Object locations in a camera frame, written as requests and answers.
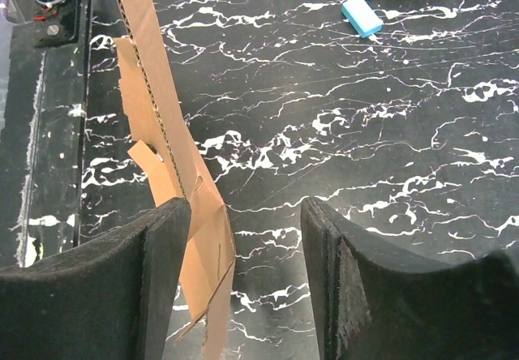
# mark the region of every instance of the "torn cardboard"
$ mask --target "torn cardboard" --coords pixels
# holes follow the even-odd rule
[[[157,206],[174,196],[191,204],[180,273],[191,323],[181,336],[206,316],[203,357],[219,359],[227,336],[235,261],[229,218],[183,121],[153,1],[118,4],[129,35],[115,40],[119,85],[132,139],[138,141],[129,154],[148,175]]]

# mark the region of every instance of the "black metal bracket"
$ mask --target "black metal bracket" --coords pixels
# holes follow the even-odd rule
[[[34,18],[37,48],[52,48],[77,42],[81,0],[66,0],[44,9]]]

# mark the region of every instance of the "bolt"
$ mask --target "bolt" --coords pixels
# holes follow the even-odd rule
[[[47,27],[47,34],[49,36],[57,36],[59,33],[59,26],[58,25],[49,25]]]

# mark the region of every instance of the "marble table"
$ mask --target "marble table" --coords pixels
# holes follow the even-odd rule
[[[155,0],[185,120],[237,244],[228,359],[318,358],[298,229],[303,197],[427,257],[460,263],[519,240],[517,0]],[[95,0],[80,240],[149,210],[111,37]],[[164,358],[199,358],[179,293]]]

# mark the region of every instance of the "blue eraser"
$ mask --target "blue eraser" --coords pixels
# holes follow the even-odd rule
[[[377,33],[382,28],[382,19],[365,0],[346,0],[341,5],[341,11],[362,38]]]

